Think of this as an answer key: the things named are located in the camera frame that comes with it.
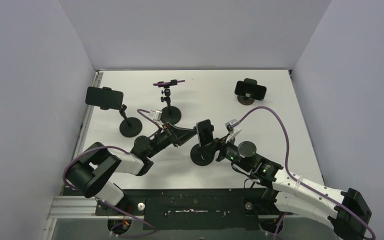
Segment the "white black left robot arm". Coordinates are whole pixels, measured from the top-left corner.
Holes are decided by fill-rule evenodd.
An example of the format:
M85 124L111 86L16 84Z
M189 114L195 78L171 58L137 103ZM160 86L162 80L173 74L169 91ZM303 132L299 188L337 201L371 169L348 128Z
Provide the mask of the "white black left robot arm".
M86 198L97 197L109 187L114 173L143 176L153 166L152 157L168 146L180 147L197 135L196 127L184 128L164 123L154 136L138 136L131 151L95 142L64 169L63 181Z

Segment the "silver-edged black phone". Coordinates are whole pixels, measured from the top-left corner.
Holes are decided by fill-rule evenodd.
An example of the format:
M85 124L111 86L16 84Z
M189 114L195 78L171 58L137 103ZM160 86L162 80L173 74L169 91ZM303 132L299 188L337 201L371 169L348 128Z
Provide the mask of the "silver-edged black phone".
M195 128L198 136L198 144L200 147L210 144L214 140L214 126L212 125L210 119L197 122Z

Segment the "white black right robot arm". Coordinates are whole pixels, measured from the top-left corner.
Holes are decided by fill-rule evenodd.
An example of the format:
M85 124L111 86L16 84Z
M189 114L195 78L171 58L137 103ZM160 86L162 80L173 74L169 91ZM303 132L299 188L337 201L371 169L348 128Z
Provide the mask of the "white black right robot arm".
M257 153L253 142L215 139L198 147L205 160L228 160L233 168L272 192L261 199L269 214L287 212L317 221L343 240L365 240L372 217L363 195L356 189L340 190L318 184L288 171Z

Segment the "black round-base phone stand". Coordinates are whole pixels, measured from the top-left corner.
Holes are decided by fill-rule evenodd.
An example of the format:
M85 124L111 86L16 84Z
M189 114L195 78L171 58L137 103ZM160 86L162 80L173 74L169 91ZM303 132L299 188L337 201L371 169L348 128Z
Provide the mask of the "black round-base phone stand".
M215 159L216 151L218 150L218 139L207 145L199 146L199 143L194 145L190 151L190 159L195 165L204 167L208 166Z

